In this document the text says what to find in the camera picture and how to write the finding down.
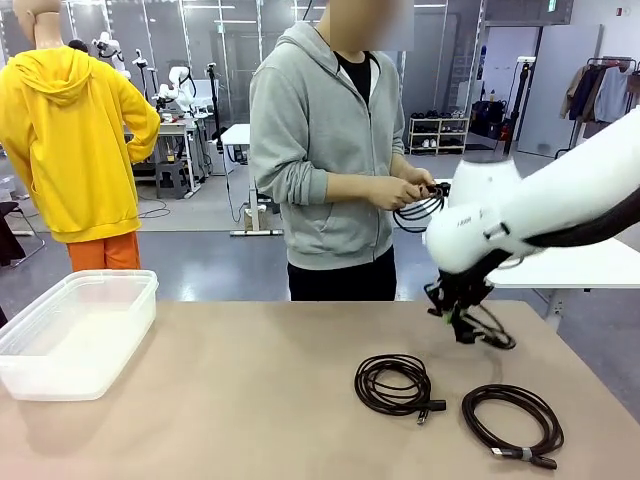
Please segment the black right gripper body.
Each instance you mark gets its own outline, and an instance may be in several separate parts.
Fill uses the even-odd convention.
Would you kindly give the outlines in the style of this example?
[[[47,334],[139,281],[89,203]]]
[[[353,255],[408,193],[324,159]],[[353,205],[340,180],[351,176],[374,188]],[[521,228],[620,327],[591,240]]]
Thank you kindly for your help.
[[[475,274],[451,274],[439,272],[439,277],[424,286],[429,300],[437,300],[451,312],[455,307],[461,310],[479,305],[493,290],[493,286],[483,276]]]

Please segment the person's right forearm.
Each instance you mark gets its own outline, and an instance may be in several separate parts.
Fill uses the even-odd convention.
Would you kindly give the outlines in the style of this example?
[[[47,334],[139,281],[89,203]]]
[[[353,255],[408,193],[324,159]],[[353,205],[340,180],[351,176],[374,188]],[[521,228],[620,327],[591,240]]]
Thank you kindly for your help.
[[[337,174],[301,164],[278,175],[272,194],[280,203],[300,206],[368,201],[376,180],[375,176]]]

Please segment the person's left hand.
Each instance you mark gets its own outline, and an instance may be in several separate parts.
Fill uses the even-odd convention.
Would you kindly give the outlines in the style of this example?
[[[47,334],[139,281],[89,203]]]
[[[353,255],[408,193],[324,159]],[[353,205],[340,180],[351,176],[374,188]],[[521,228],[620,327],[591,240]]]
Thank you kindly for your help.
[[[412,185],[416,185],[420,188],[430,189],[436,185],[431,173],[423,168],[417,168],[409,165],[401,173],[399,177],[409,182]]]

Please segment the white side table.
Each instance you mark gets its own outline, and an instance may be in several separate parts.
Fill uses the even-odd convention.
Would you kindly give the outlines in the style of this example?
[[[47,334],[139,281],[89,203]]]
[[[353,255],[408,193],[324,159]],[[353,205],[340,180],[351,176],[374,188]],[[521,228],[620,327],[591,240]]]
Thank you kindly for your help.
[[[640,222],[640,180],[538,173],[490,176],[474,192],[454,180],[424,243],[438,271],[483,276],[494,288],[552,290],[558,325],[570,289],[640,288],[640,253],[615,236]]]

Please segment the wooden shoe rack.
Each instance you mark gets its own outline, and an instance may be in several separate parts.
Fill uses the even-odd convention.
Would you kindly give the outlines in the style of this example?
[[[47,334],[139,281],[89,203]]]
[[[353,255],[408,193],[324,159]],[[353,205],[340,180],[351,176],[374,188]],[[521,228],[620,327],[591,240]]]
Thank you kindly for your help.
[[[469,119],[461,116],[413,115],[409,119],[408,153],[411,155],[463,153],[468,129]]]

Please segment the black bags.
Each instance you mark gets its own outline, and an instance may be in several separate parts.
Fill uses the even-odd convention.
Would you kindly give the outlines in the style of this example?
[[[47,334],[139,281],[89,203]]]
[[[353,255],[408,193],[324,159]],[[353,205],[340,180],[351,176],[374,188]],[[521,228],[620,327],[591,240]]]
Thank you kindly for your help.
[[[469,131],[482,137],[505,141],[510,129],[507,107],[505,100],[475,102],[471,108]]]

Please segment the beige hanging coat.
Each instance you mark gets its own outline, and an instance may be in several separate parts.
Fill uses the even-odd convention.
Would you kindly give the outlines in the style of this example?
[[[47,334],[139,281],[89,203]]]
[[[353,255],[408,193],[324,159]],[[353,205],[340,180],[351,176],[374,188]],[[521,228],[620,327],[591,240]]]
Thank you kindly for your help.
[[[573,78],[571,79],[571,81],[569,82],[569,86],[564,94],[563,97],[563,102],[562,102],[562,106],[560,109],[560,117],[562,119],[566,119],[567,115],[569,114],[576,90],[578,89],[578,86],[580,84],[580,81],[582,80],[582,77],[584,76],[585,72],[588,70],[588,66],[587,65],[583,65],[582,67],[580,67],[574,74]]]

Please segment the navy hanging jacket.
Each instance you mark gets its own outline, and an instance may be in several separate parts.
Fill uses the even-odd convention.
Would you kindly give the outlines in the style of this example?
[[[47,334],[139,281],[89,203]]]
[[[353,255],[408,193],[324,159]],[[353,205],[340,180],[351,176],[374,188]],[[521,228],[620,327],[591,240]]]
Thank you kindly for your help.
[[[606,70],[607,67],[603,65],[589,65],[582,73],[571,97],[570,120],[580,120],[583,123],[595,120],[595,100]]]

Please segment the white background desk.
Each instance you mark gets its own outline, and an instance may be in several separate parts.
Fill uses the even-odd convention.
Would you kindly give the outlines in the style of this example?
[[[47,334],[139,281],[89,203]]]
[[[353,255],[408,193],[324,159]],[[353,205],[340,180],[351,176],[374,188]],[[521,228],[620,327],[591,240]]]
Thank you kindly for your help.
[[[231,147],[248,147],[250,144],[250,125],[234,124],[227,131],[221,134],[219,140],[223,146],[223,152],[229,153]],[[255,178],[249,173],[248,195],[250,205],[251,228],[243,230],[231,230],[231,237],[267,237],[282,236],[282,229],[271,229],[263,227],[260,223],[260,210],[258,203],[258,190],[255,184]]]

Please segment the black clothes rack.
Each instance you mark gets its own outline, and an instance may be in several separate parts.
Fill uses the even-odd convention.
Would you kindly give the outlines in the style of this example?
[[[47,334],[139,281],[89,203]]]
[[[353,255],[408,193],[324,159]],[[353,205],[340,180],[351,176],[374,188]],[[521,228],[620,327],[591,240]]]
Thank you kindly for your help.
[[[634,107],[640,106],[640,63],[630,57],[592,57],[586,64],[589,65],[603,65],[608,68],[618,67],[622,72],[627,71],[629,76],[627,77],[627,90],[629,92],[628,103],[626,108],[626,114],[629,113]],[[599,133],[612,123],[605,122],[593,122],[583,123],[580,120],[570,120],[569,114],[566,120],[573,123],[572,131],[570,134],[569,145],[565,148],[561,148],[556,151],[554,159],[558,159],[561,155],[569,152],[573,149],[581,139],[588,139]]]

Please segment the grey step stool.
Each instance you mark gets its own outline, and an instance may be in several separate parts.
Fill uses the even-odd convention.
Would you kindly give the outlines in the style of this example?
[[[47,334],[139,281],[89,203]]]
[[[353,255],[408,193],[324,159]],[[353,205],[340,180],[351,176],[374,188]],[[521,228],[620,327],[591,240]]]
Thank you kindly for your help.
[[[159,162],[155,166],[156,196],[158,199],[183,199],[189,192],[189,182],[180,162]]]

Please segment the black tripod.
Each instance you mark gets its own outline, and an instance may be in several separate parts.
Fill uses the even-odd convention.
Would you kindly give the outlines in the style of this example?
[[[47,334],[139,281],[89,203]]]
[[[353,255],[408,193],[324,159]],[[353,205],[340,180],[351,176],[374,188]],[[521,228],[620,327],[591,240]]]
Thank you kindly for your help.
[[[215,78],[215,67],[216,64],[214,62],[208,63],[206,67],[206,73],[209,77],[210,88],[211,88],[211,100],[213,107],[213,116],[216,128],[216,137],[214,139],[214,143],[216,146],[216,150],[220,153],[224,153],[224,146],[221,140],[222,130],[220,126],[219,120],[219,108],[218,108],[218,95],[217,95],[217,87],[216,87],[216,78]]]

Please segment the background workbench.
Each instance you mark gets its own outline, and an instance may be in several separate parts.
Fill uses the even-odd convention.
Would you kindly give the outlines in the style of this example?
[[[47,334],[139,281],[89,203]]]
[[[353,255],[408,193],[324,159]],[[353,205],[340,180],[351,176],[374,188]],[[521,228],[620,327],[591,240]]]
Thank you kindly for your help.
[[[183,199],[193,196],[212,174],[204,121],[185,118],[163,122],[152,154],[144,162],[133,165],[135,181],[154,183],[155,194],[155,166],[159,162],[180,162],[189,182],[189,192]]]

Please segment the clear plastic storage container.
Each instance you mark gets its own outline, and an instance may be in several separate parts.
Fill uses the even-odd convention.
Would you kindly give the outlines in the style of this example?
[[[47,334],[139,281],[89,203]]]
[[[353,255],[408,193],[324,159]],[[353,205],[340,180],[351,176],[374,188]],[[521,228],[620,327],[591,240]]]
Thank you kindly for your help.
[[[0,328],[0,384],[20,401],[102,397],[156,318],[150,270],[72,273]]]

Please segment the beige mannequin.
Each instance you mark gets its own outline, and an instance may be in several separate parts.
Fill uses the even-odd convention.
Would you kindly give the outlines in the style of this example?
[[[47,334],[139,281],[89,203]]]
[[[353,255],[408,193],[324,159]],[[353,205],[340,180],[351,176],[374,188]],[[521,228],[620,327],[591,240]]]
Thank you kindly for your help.
[[[12,0],[13,12],[26,38],[38,49],[59,48],[61,0]]]

